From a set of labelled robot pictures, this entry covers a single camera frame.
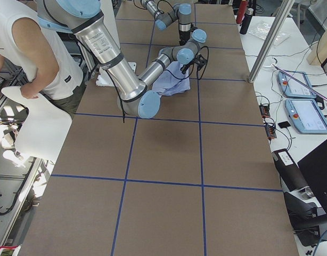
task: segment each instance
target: white sleeveless shirt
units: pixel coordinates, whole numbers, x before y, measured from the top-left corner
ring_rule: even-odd
[[[32,82],[36,78],[37,67],[18,49],[12,36],[12,25],[21,18],[30,18],[38,23],[37,13],[28,6],[17,0],[0,0],[0,55],[22,67],[27,79]],[[57,33],[45,28],[41,28],[41,30],[59,65],[56,78],[42,92],[53,100],[67,98],[72,95],[75,87],[81,84],[83,73]]]

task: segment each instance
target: dark pants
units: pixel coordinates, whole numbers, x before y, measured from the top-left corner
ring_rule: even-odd
[[[75,116],[76,110],[78,108],[78,105],[80,103],[80,100],[83,96],[83,93],[85,91],[85,87],[86,85],[84,84],[84,80],[82,81],[82,83],[80,84],[80,86],[77,86],[74,91],[73,91],[73,95],[64,98],[64,99],[60,99],[60,100],[52,100],[49,99],[49,102],[51,102],[52,104],[54,104],[56,107],[64,110],[65,112],[67,112],[71,118],[73,119],[73,117]]]

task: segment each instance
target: label on robot arm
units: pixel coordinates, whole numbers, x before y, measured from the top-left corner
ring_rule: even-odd
[[[293,164],[287,152],[279,152],[279,156],[286,166]]]
[[[112,50],[111,44],[103,32],[97,33],[91,38],[88,38],[92,51],[95,55],[100,55],[105,51]]]

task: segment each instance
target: blue cloth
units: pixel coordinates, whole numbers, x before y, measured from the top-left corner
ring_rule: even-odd
[[[172,62],[167,69],[158,77],[158,79],[153,83],[152,90],[157,92],[160,96],[171,96],[176,93],[185,92],[190,89],[190,79],[177,79],[186,78],[189,76],[189,71],[186,74],[182,74],[180,68],[182,64],[178,61]]]

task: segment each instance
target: person's hand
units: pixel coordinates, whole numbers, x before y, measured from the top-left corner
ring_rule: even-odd
[[[27,83],[20,87],[21,95],[26,99],[38,99],[37,91],[32,87],[32,84]]]

